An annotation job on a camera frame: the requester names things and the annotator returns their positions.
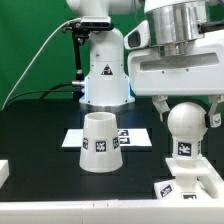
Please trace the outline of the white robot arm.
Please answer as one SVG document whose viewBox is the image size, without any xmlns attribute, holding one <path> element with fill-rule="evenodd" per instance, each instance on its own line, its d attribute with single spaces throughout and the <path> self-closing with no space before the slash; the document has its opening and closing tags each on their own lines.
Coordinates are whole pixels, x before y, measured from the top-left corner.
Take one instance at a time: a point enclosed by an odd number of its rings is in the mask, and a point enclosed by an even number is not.
<svg viewBox="0 0 224 224">
<path fill-rule="evenodd" d="M 90 72 L 81 75 L 93 107 L 150 96 L 162 120 L 170 96 L 206 95 L 202 118 L 221 125 L 224 104 L 224 23 L 207 21 L 209 0 L 66 0 L 78 14 L 69 24 L 74 47 L 90 40 Z"/>
</svg>

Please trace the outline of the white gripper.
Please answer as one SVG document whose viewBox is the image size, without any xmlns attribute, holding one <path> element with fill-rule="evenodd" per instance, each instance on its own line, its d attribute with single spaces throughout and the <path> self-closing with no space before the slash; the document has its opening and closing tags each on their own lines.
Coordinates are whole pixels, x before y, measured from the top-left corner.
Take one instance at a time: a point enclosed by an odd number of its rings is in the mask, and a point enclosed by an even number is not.
<svg viewBox="0 0 224 224">
<path fill-rule="evenodd" d="M 170 112 L 167 96 L 210 95 L 207 125 L 217 128 L 224 110 L 224 20 L 202 23 L 199 30 L 202 37 L 190 41 L 184 55 L 161 57 L 156 48 L 148 47 L 148 22 L 140 23 L 124 38 L 125 48 L 131 50 L 130 85 L 136 95 L 153 96 L 162 122 Z"/>
</svg>

